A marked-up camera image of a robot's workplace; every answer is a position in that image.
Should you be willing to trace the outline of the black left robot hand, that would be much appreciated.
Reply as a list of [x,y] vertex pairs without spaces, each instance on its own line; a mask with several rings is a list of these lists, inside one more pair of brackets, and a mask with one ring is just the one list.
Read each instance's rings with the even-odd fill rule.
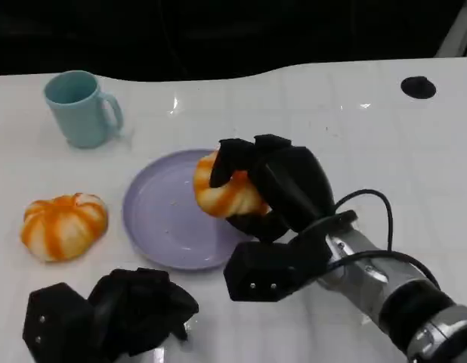
[[170,280],[166,271],[114,269],[91,291],[92,345],[107,362],[159,347],[169,336],[188,340],[184,324],[198,302]]

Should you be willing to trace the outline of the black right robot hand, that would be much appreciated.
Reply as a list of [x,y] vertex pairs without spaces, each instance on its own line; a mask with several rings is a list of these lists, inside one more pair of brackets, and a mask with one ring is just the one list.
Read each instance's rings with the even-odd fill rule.
[[220,141],[210,185],[221,187],[237,171],[246,171],[264,202],[271,208],[234,213],[227,221],[263,243],[273,243],[288,230],[300,232],[334,213],[332,188],[318,159],[301,146],[277,135],[256,135]]

